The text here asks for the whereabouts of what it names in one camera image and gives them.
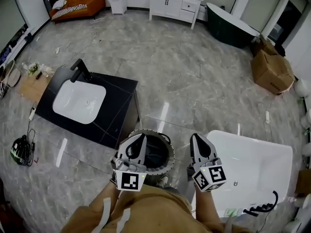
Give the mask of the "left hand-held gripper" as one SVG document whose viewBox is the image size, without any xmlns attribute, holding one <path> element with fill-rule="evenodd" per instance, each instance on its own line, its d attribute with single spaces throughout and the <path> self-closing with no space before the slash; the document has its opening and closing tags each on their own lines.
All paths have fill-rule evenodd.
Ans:
<svg viewBox="0 0 311 233">
<path fill-rule="evenodd" d="M 114 156 L 114 173 L 117 189 L 138 192 L 147 176 L 144 165 L 147 136 L 140 133 L 125 139 Z"/>
</svg>

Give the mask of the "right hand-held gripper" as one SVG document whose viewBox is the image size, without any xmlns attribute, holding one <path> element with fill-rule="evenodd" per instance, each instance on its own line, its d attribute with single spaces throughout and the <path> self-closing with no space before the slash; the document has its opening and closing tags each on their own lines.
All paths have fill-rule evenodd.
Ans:
<svg viewBox="0 0 311 233">
<path fill-rule="evenodd" d="M 187 168 L 188 178 L 201 192 L 210 192 L 226 183 L 222 161 L 207 138 L 194 133 L 190 138 L 190 155 L 193 164 Z"/>
</svg>

